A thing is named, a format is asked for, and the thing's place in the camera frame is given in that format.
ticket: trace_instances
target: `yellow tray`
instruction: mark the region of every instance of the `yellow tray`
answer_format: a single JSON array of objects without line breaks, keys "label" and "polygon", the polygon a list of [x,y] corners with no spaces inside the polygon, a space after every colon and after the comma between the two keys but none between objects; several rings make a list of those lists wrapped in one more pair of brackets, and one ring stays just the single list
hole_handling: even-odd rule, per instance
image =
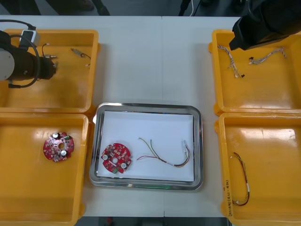
[{"label": "yellow tray", "polygon": [[[74,225],[81,204],[89,122],[82,114],[0,113],[0,225]],[[54,132],[73,137],[64,162],[43,154]]]},{"label": "yellow tray", "polygon": [[[0,82],[0,112],[85,113],[93,110],[92,96],[98,51],[98,33],[93,30],[37,30],[41,35],[38,46],[45,54],[57,55],[57,73],[50,80],[39,80],[31,87],[9,89],[8,82]],[[6,30],[8,34],[21,34],[22,30]],[[18,45],[19,39],[12,38]],[[76,48],[91,57],[81,58],[74,54]],[[24,85],[28,81],[16,81]]]},{"label": "yellow tray", "polygon": [[[301,225],[301,114],[224,113],[215,124],[222,169],[222,213],[235,225]],[[243,200],[246,165],[250,199]]]},{"label": "yellow tray", "polygon": [[[217,48],[222,45],[230,50],[232,38],[232,31],[216,30],[209,44],[214,70],[215,113],[301,113],[301,33],[267,46],[232,51],[235,65],[244,78],[234,77],[233,69],[228,68],[228,54]],[[285,48],[286,58],[282,53],[275,53],[262,64],[249,65],[250,57],[265,57],[278,47]]]}]

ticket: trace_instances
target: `wire bundle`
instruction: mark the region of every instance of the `wire bundle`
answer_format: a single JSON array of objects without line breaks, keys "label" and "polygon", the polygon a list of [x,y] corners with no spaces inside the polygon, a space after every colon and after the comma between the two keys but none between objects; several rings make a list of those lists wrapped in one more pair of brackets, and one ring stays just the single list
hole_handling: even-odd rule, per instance
[{"label": "wire bundle", "polygon": [[244,74],[240,74],[240,73],[238,72],[238,69],[237,69],[237,67],[236,67],[236,65],[235,65],[235,63],[234,63],[234,59],[233,59],[233,56],[232,56],[232,54],[230,53],[230,51],[229,51],[227,48],[223,47],[223,46],[217,46],[217,48],[225,50],[226,53],[229,55],[229,57],[230,57],[230,65],[229,65],[228,68],[233,67],[233,72],[234,72],[235,78],[238,78],[238,77],[243,78],[245,75],[244,75]]},{"label": "wire bundle", "polygon": [[274,53],[277,53],[277,52],[281,52],[284,57],[286,58],[286,54],[284,52],[284,47],[280,47],[279,49],[276,49],[274,50],[273,52],[269,53],[267,56],[263,57],[263,58],[260,58],[260,59],[257,59],[257,60],[254,60],[254,57],[250,57],[249,60],[250,60],[250,65],[251,64],[254,64],[254,65],[258,65],[258,64],[261,64],[263,61],[265,61],[266,59],[268,59],[269,56],[271,56],[272,54]]},{"label": "wire bundle", "polygon": [[140,160],[140,159],[142,159],[142,158],[155,158],[155,159],[159,159],[160,161],[162,161],[162,162],[164,162],[164,163],[167,163],[167,164],[169,164],[169,165],[171,165],[171,166],[178,167],[178,168],[185,166],[186,163],[189,162],[189,159],[190,159],[190,150],[189,150],[188,145],[187,145],[187,143],[186,143],[185,140],[184,140],[184,145],[185,145],[185,148],[186,148],[186,151],[185,151],[185,158],[186,158],[186,159],[185,159],[185,161],[184,161],[183,163],[181,163],[181,164],[171,164],[171,163],[169,163],[169,162],[167,162],[167,161],[161,159],[161,158],[158,156],[158,154],[155,152],[155,150],[154,150],[153,147],[152,147],[152,142],[151,142],[151,140],[150,140],[150,145],[149,145],[149,144],[148,144],[144,139],[142,139],[141,137],[139,137],[138,139],[139,139],[139,140],[142,140],[142,141],[148,146],[148,148],[150,149],[150,151],[152,152],[152,154],[153,154],[154,156],[143,155],[143,156],[139,157],[137,160]]},{"label": "wire bundle", "polygon": [[237,205],[237,206],[244,206],[244,205],[246,205],[246,204],[248,203],[249,198],[250,198],[250,187],[249,187],[249,184],[248,184],[248,177],[247,177],[247,175],[246,175],[246,165],[245,165],[245,163],[242,161],[242,159],[241,159],[241,157],[239,156],[239,154],[237,154],[236,152],[233,152],[233,154],[235,155],[234,157],[237,158],[237,159],[239,160],[239,162],[240,162],[240,164],[241,164],[241,167],[242,167],[242,169],[243,169],[244,176],[245,176],[245,181],[246,181],[247,195],[246,195],[246,197],[245,197],[244,200],[242,200],[242,201],[238,201],[238,200],[235,201],[235,200],[232,200],[232,203],[233,203],[234,205]]}]

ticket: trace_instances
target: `tabletop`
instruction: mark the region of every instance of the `tabletop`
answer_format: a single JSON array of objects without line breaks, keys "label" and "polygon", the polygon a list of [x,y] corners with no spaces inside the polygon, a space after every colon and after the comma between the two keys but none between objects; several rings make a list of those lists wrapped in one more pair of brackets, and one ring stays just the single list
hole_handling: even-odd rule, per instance
[{"label": "tabletop", "polygon": [[[211,54],[216,29],[237,17],[1,16],[37,29],[93,29],[102,49],[93,103],[127,102],[196,107],[203,118],[204,182],[196,191],[93,186],[85,179],[84,216],[222,217],[221,168]],[[0,29],[23,28],[1,23]]]}]

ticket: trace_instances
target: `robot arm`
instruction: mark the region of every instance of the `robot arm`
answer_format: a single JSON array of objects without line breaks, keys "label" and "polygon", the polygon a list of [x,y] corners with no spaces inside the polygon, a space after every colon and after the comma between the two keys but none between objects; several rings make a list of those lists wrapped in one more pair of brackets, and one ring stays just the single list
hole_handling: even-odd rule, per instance
[{"label": "robot arm", "polygon": [[301,31],[301,0],[265,0],[254,10],[251,3],[247,0],[248,15],[233,26],[231,50],[267,45]]}]

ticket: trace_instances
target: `metal tray rim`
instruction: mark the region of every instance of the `metal tray rim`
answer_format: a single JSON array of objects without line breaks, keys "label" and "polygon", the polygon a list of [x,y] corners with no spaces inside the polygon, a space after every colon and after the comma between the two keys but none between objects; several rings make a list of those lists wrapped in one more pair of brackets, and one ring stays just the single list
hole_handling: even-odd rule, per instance
[{"label": "metal tray rim", "polygon": [[[195,152],[197,162],[194,162],[195,180],[187,181],[170,181],[170,180],[150,180],[150,179],[133,179],[133,178],[111,178],[97,176],[96,168],[98,167],[99,151],[102,136],[103,113],[106,109],[119,112],[141,112],[141,113],[181,113],[192,114],[194,118],[194,150],[198,147],[199,151]],[[92,159],[89,169],[90,181],[96,186],[117,186],[117,187],[137,187],[137,188],[154,188],[167,190],[196,190],[203,183],[203,127],[202,116],[199,110],[188,105],[157,105],[157,104],[133,104],[133,103],[102,103],[98,106],[93,118],[95,123]]]}]

